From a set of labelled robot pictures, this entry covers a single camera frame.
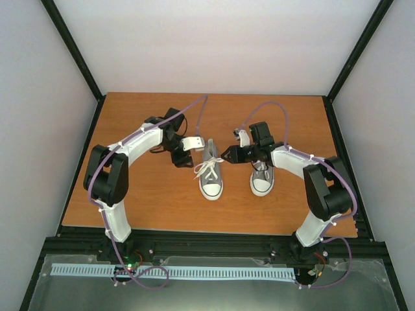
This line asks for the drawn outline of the white shoelace of sneaker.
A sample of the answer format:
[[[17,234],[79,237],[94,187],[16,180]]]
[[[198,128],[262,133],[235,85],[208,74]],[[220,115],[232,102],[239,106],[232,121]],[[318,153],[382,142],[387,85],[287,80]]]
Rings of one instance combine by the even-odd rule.
[[[273,178],[274,168],[272,166],[268,166],[265,162],[261,161],[257,161],[254,163],[253,180],[260,179],[271,183]]]
[[[224,160],[221,158],[212,157],[211,159],[198,164],[193,170],[196,174],[195,179],[205,175],[205,180],[218,180],[220,175],[219,165],[223,161]]]

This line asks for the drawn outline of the grey sneaker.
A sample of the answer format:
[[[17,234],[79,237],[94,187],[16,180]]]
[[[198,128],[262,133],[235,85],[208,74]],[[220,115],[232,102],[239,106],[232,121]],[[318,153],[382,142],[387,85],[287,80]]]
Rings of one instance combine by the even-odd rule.
[[[266,196],[274,187],[274,167],[261,161],[252,162],[252,167],[254,170],[250,176],[250,188],[254,195]]]
[[[194,173],[203,197],[209,201],[218,200],[222,194],[224,184],[220,164],[223,161],[213,139],[208,139],[202,152],[202,162],[194,168]]]

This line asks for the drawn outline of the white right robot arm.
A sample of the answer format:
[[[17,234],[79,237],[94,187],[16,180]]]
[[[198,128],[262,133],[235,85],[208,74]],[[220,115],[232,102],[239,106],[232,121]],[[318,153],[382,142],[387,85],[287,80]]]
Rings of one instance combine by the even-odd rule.
[[[221,158],[232,164],[260,161],[266,167],[276,167],[305,183],[309,213],[294,233],[297,243],[309,248],[323,241],[323,235],[337,220],[352,217],[357,212],[355,191],[342,160],[321,158],[275,142],[267,123],[249,126],[249,131],[235,130],[239,144],[229,146]]]

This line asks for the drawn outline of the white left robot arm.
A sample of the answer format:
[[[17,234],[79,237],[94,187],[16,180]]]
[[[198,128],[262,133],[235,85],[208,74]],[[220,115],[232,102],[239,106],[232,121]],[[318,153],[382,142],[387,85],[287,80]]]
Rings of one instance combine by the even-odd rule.
[[[115,241],[112,253],[119,260],[129,260],[135,253],[134,243],[127,239],[131,227],[124,205],[129,187],[129,167],[157,146],[171,154],[176,167],[193,167],[191,152],[184,149],[184,136],[177,134],[184,120],[182,111],[169,108],[164,117],[149,117],[136,132],[123,140],[110,146],[98,144],[90,153],[83,187],[90,202],[98,206],[104,218],[105,234]]]

